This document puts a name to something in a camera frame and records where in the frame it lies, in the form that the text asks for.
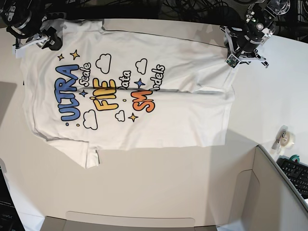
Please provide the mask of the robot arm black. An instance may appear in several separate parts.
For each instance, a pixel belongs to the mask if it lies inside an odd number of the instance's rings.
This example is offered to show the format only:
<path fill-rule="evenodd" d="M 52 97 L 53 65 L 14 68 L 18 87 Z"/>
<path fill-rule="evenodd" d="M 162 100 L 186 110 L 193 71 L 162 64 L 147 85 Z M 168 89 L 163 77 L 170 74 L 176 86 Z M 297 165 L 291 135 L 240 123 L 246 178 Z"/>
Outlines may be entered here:
<path fill-rule="evenodd" d="M 238 46 L 247 53 L 252 53 L 263 45 L 274 33 L 275 19 L 290 9 L 289 0 L 269 0 L 265 8 L 260 7 L 261 0 L 250 0 L 245 13 L 245 25 L 237 37 Z"/>
<path fill-rule="evenodd" d="M 7 26 L 6 31 L 15 37 L 14 49 L 21 50 L 33 44 L 41 49 L 58 51 L 63 45 L 54 27 L 43 29 L 47 20 L 47 0 L 2 0 L 0 17 Z"/>

